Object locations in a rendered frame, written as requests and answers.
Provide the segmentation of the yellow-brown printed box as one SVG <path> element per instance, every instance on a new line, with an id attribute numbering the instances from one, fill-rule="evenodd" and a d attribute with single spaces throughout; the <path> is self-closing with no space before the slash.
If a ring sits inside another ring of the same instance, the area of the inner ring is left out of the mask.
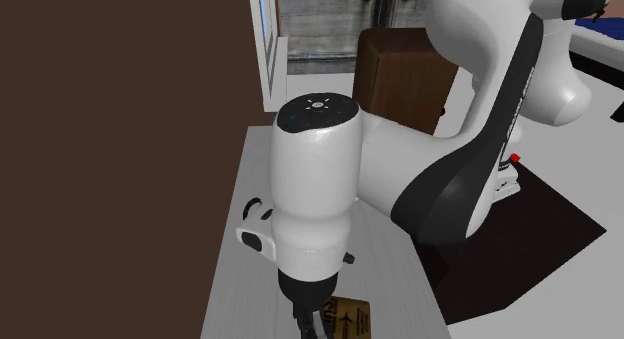
<path id="1" fill-rule="evenodd" d="M 331 296 L 324 302 L 324 321 L 333 339 L 372 339 L 367 301 Z"/>

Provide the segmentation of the white table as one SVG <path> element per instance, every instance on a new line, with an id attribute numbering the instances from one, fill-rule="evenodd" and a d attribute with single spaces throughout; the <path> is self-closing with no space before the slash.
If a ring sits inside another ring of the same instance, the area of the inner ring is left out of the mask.
<path id="1" fill-rule="evenodd" d="M 201 339 L 299 339 L 274 263 L 235 235 L 246 203 L 268 193 L 271 129 L 248 128 Z M 372 339 L 451 339 L 411 238 L 362 201 L 351 209 L 348 251 L 335 294 L 370 305 Z"/>

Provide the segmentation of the dark robot stand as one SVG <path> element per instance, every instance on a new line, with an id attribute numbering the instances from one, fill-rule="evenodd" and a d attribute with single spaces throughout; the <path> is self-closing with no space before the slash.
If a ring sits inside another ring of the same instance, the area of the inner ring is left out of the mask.
<path id="1" fill-rule="evenodd" d="M 520 191 L 464 243 L 415 249 L 448 325 L 507 308 L 606 229 L 517 162 Z"/>

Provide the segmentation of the brown wooden cabinet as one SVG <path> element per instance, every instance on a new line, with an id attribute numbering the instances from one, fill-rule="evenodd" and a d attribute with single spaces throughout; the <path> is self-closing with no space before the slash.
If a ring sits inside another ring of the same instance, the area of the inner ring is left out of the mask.
<path id="1" fill-rule="evenodd" d="M 352 97 L 366 112 L 432 135 L 457 72 L 424 28 L 370 28 L 358 37 Z"/>

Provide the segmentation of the white framed window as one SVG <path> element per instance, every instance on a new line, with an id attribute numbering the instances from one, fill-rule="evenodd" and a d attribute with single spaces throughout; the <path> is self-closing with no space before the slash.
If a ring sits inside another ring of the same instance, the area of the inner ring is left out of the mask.
<path id="1" fill-rule="evenodd" d="M 278 0 L 249 0 L 265 112 L 287 102 L 288 38 L 279 34 Z"/>

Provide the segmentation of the grey wooden wardrobe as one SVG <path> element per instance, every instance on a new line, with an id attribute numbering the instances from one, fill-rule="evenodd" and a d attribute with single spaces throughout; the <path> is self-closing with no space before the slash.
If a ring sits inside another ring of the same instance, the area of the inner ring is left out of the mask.
<path id="1" fill-rule="evenodd" d="M 355 57 L 369 28 L 418 28 L 429 0 L 278 0 L 288 60 L 343 61 Z"/>

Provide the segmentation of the white bed with blue cover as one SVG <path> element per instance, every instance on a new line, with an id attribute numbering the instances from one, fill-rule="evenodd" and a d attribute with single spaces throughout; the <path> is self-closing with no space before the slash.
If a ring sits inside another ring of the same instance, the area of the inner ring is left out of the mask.
<path id="1" fill-rule="evenodd" d="M 570 56 L 577 70 L 624 90 L 624 17 L 576 20 Z"/>

